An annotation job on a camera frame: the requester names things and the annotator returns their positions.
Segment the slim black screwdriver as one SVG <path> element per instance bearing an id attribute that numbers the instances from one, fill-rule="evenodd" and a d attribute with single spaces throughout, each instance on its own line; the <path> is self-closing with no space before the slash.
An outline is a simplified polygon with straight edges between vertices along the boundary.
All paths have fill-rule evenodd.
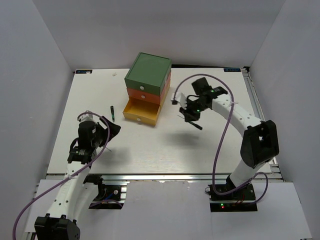
<path id="1" fill-rule="evenodd" d="M 114 106 L 111 105 L 110 106 L 110 113 L 111 113 L 111 118 L 112 118 L 112 122 L 115 122 L 115 111 L 114 111 Z"/>

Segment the yellow bottom drawer box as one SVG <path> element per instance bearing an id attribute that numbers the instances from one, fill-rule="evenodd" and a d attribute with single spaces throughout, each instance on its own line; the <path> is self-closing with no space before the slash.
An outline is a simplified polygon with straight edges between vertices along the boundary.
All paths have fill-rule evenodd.
<path id="1" fill-rule="evenodd" d="M 163 105 L 129 97 L 122 113 L 126 119 L 155 126 L 162 107 Z"/>

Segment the green top drawer box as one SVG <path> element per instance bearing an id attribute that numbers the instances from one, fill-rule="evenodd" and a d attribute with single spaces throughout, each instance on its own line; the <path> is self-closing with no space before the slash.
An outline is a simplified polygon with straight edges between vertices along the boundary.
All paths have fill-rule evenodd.
<path id="1" fill-rule="evenodd" d="M 159 96 L 171 67 L 170 58 L 140 52 L 124 78 L 126 87 Z"/>

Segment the orange drawer box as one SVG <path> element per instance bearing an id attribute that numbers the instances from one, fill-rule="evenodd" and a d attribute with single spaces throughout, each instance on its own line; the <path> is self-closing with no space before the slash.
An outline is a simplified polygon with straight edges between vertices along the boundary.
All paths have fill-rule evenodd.
<path id="1" fill-rule="evenodd" d="M 160 95 L 156 95 L 156 94 L 144 92 L 142 90 L 136 90 L 136 89 L 127 87 L 126 90 L 127 90 L 128 96 L 130 98 L 135 98 L 135 99 L 150 102 L 153 104 L 158 104 L 162 107 L 166 99 L 166 96 L 168 94 L 168 91 L 170 89 L 171 73 L 172 72 L 170 71 Z"/>

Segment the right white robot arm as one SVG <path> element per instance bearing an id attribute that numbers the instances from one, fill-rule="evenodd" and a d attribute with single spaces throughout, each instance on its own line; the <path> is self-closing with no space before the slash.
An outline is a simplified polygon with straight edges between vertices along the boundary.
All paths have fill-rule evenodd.
<path id="1" fill-rule="evenodd" d="M 277 127 L 272 120 L 264 121 L 255 117 L 236 103 L 232 90 L 226 83 L 212 87 L 206 79 L 207 74 L 197 74 L 197 77 L 198 79 L 192 83 L 194 90 L 192 96 L 185 96 L 175 91 L 171 101 L 174 105 L 180 105 L 179 111 L 183 114 L 184 121 L 198 129 L 201 127 L 196 121 L 205 110 L 212 110 L 226 119 L 217 147 L 217 156 L 220 154 L 229 126 L 233 126 L 242 137 L 241 160 L 227 177 L 226 190 L 224 192 L 213 190 L 217 195 L 227 195 L 236 200 L 243 195 L 244 187 L 259 175 L 259 169 L 279 154 Z"/>

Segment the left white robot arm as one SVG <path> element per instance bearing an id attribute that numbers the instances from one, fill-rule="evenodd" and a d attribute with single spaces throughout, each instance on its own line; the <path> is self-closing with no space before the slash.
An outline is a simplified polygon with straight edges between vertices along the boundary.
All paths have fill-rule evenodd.
<path id="1" fill-rule="evenodd" d="M 80 217 L 92 201 L 103 200 L 106 187 L 102 178 L 89 175 L 90 163 L 97 157 L 97 149 L 105 147 L 121 127 L 104 116 L 96 122 L 92 116 L 79 121 L 78 136 L 69 147 L 67 167 L 58 192 L 45 216 L 34 223 L 39 240 L 78 240 Z"/>

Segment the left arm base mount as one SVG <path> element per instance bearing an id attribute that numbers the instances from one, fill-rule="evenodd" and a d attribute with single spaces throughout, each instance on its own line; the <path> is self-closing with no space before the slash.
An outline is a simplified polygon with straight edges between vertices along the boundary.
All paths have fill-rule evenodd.
<path id="1" fill-rule="evenodd" d="M 83 183 L 92 183 L 98 194 L 89 206 L 96 210 L 121 210 L 125 202 L 126 185 L 123 183 L 107 183 L 101 175 L 90 174 Z"/>

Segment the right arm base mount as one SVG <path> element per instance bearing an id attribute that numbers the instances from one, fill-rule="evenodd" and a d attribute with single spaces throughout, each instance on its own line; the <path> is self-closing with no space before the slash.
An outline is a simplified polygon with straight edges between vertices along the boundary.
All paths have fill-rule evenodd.
<path id="1" fill-rule="evenodd" d="M 255 203 L 256 195 L 253 185 L 250 183 L 246 187 L 229 195 L 218 195 L 213 191 L 213 185 L 208 185 L 204 189 L 209 196 L 211 213 L 235 213 L 235 212 L 257 212 Z"/>

